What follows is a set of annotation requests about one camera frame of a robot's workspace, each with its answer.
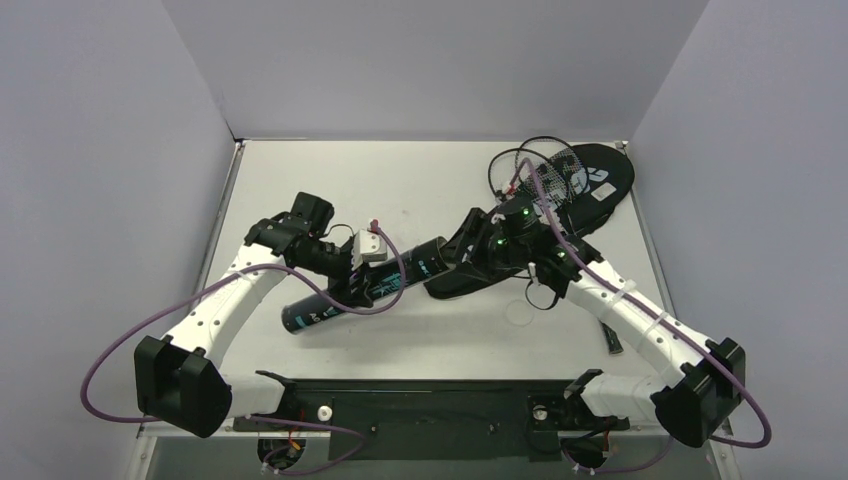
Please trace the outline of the black shuttlecock tube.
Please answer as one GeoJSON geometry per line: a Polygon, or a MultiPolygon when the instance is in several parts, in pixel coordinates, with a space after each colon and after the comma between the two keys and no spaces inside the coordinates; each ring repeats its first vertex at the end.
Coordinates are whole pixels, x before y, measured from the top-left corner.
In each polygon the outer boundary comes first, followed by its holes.
{"type": "Polygon", "coordinates": [[[312,294],[283,308],[283,327],[296,334],[309,327],[343,315],[345,312],[328,300],[353,309],[372,309],[383,299],[395,296],[402,287],[410,288],[452,270],[454,246],[436,237],[401,254],[402,265],[395,260],[364,265],[350,279],[333,281],[324,295],[312,294]]]}

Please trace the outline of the translucent tube lid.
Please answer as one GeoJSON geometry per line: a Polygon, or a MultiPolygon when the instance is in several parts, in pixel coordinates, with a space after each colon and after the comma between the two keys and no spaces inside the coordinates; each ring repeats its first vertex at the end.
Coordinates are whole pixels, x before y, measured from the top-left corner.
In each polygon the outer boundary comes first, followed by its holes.
{"type": "Polygon", "coordinates": [[[504,309],[505,320],[516,327],[530,325],[535,317],[535,309],[527,302],[521,300],[511,301],[504,309]]]}

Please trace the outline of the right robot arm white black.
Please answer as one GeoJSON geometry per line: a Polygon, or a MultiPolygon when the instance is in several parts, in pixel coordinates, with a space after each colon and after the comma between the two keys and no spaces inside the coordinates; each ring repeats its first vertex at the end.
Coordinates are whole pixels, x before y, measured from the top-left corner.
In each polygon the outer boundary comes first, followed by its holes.
{"type": "Polygon", "coordinates": [[[469,212],[447,243],[455,268],[428,281],[428,294],[453,299],[522,271],[611,328],[654,370],[643,377],[586,372],[567,388],[565,413],[577,428],[603,417],[657,423],[675,440],[702,446],[742,401],[746,353],[669,315],[619,275],[591,245],[571,237],[563,246],[531,200],[513,198],[492,211],[469,212]]]}

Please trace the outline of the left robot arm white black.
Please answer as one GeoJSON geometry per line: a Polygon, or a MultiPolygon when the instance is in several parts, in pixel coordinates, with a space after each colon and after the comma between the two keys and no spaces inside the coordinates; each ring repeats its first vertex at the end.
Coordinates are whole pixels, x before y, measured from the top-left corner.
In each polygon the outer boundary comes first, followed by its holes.
{"type": "Polygon", "coordinates": [[[291,381],[264,370],[224,374],[235,337],[264,298],[284,279],[309,271],[334,280],[360,279],[366,264],[394,247],[379,223],[343,246],[324,240],[331,203],[300,192],[290,210],[248,230],[233,263],[194,301],[189,314],[162,337],[147,336],[134,351],[137,401],[142,413],[207,438],[228,419],[259,415],[272,429],[292,426],[298,402],[291,381]]]}

